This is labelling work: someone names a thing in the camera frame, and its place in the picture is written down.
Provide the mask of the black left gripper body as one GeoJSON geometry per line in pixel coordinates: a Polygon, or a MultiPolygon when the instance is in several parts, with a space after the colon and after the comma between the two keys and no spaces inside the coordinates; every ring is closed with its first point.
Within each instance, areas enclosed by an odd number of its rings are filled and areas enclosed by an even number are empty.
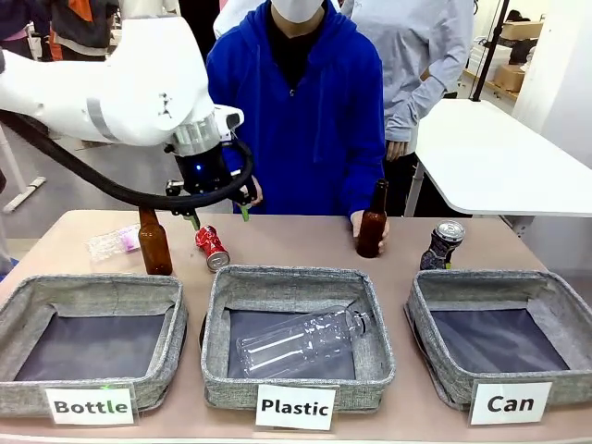
{"type": "Polygon", "coordinates": [[[176,155],[184,190],[189,194],[209,194],[227,187],[241,172],[242,160],[237,152],[238,147],[237,141],[228,141],[204,153],[176,155]]]}

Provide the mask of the person's left hand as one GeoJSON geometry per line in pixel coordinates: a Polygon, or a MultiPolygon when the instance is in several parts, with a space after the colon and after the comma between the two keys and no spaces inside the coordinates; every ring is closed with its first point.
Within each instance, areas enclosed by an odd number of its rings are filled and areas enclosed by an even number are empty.
{"type": "Polygon", "coordinates": [[[351,229],[356,252],[364,258],[375,258],[385,250],[389,221],[385,214],[359,210],[351,214],[351,229]]]}

